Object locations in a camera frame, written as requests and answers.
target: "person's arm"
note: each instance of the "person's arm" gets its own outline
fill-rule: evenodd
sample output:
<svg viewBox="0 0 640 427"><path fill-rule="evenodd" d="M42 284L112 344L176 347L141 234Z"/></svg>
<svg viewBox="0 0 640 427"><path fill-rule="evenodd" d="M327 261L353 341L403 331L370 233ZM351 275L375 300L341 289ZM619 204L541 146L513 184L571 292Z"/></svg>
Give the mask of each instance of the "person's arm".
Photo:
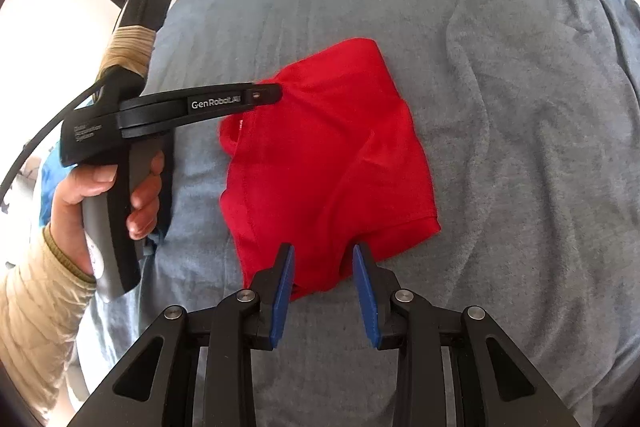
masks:
<svg viewBox="0 0 640 427"><path fill-rule="evenodd" d="M131 195L129 235L141 239L156 225L164 158ZM114 166L74 169L56 189L51 222L20 264L0 279L0 362L41 423L58 397L95 280L82 229L80 202L105 192Z"/></svg>

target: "red garment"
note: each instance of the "red garment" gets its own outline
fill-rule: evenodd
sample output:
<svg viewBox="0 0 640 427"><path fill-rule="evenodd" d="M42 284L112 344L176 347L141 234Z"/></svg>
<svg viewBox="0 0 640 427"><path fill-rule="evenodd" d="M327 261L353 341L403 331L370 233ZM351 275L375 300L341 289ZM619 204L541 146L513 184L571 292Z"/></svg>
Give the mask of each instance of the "red garment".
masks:
<svg viewBox="0 0 640 427"><path fill-rule="evenodd" d="M244 285L296 251L294 298L351 274L351 248L376 261L440 231L429 167L376 43L340 42L268 82L282 99L220 125L232 156L220 199Z"/></svg>

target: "black cable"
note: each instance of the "black cable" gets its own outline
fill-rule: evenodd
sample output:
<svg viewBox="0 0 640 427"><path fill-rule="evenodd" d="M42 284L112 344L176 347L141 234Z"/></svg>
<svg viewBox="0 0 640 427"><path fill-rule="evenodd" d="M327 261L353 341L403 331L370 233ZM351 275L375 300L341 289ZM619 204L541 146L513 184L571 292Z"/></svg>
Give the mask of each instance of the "black cable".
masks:
<svg viewBox="0 0 640 427"><path fill-rule="evenodd" d="M51 120L49 120L49 123L47 123L42 129L40 129L36 134L36 136L31 138L29 143L23 147L22 152L15 159L14 164L11 165L9 172L7 172L6 176L4 177L4 180L2 180L2 185L0 185L0 201L4 201L4 197L9 191L9 188L11 188L11 184L14 182L14 179L18 175L18 172L20 172L20 168L28 160L29 156L31 156L31 153L33 153L36 147L40 145L40 142L42 142L42 140L44 140L47 137L47 135L51 131L53 131L61 121L64 120L64 118L68 113L73 111L82 102L84 102L84 100L88 99L94 92L99 90L105 84L107 78L108 76L102 77L91 87L89 87L88 89L85 89L81 94L76 96L71 102L69 102L65 106L64 109L62 109L57 115L55 115Z"/></svg>

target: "metal bolt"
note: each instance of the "metal bolt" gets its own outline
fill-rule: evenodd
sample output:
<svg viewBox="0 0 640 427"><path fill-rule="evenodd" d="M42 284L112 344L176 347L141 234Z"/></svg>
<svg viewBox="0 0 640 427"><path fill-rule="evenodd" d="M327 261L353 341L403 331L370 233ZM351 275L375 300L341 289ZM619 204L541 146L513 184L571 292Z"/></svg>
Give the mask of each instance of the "metal bolt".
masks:
<svg viewBox="0 0 640 427"><path fill-rule="evenodd" d="M182 308L180 306L169 306L164 310L164 318L170 321L177 319L182 315Z"/></svg>
<svg viewBox="0 0 640 427"><path fill-rule="evenodd" d="M255 299L255 292L253 290L240 290L236 293L236 299L240 302L251 302Z"/></svg>
<svg viewBox="0 0 640 427"><path fill-rule="evenodd" d="M476 321L481 321L486 315L486 313L484 313L484 310L480 306L471 306L471 308L469 308L466 313L469 315L469 317Z"/></svg>
<svg viewBox="0 0 640 427"><path fill-rule="evenodd" d="M409 290L398 290L396 292L396 300L400 302L411 302L414 300L414 294Z"/></svg>

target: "blue rubber pad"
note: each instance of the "blue rubber pad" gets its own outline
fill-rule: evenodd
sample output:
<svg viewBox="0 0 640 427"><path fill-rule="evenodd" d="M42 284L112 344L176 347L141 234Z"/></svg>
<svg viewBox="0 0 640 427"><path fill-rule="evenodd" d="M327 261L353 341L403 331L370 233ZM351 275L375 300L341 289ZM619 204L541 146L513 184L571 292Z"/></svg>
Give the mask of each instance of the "blue rubber pad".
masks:
<svg viewBox="0 0 640 427"><path fill-rule="evenodd" d="M380 346L380 329L378 328L378 305L376 297L373 295L369 274L362 258L360 247L353 247L353 279L358 289L358 299L360 300L360 312L364 321L364 329L373 347Z"/></svg>
<svg viewBox="0 0 640 427"><path fill-rule="evenodd" d="M289 300L291 298L291 289L293 287L293 273L295 271L294 248L289 247L287 260L284 262L282 277L278 284L275 300L273 301L273 315L271 317L271 346L275 349L278 342L282 338L284 331L284 323L287 320L287 309L289 308Z"/></svg>

